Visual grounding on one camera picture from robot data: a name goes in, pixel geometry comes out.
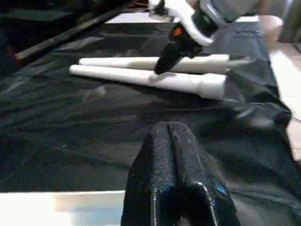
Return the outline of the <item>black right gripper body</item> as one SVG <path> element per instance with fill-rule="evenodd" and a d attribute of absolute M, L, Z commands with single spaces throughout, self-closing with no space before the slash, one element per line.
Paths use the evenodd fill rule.
<path fill-rule="evenodd" d="M 169 39 L 171 53 L 175 56 L 194 58 L 203 48 L 189 36 L 180 22 L 172 28 Z"/>

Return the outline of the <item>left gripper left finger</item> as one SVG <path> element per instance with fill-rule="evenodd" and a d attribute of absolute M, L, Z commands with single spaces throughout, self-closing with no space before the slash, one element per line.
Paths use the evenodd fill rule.
<path fill-rule="evenodd" d="M 149 130 L 128 172 L 121 225 L 174 225 L 176 187 L 171 133 L 167 122 L 159 122 Z"/>

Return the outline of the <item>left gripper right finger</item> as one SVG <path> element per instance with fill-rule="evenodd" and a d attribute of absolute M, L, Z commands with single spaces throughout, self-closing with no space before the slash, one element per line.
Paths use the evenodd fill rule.
<path fill-rule="evenodd" d="M 204 146 L 190 128 L 168 123 L 173 142 L 182 216 L 192 226 L 238 226 L 240 221 L 225 183 L 214 172 Z"/>

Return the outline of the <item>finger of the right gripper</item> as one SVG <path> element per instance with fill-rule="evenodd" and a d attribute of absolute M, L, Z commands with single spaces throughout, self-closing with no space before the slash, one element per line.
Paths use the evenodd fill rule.
<path fill-rule="evenodd" d="M 154 67 L 156 75 L 161 75 L 174 68 L 185 57 L 185 49 L 179 43 L 168 43 Z"/>

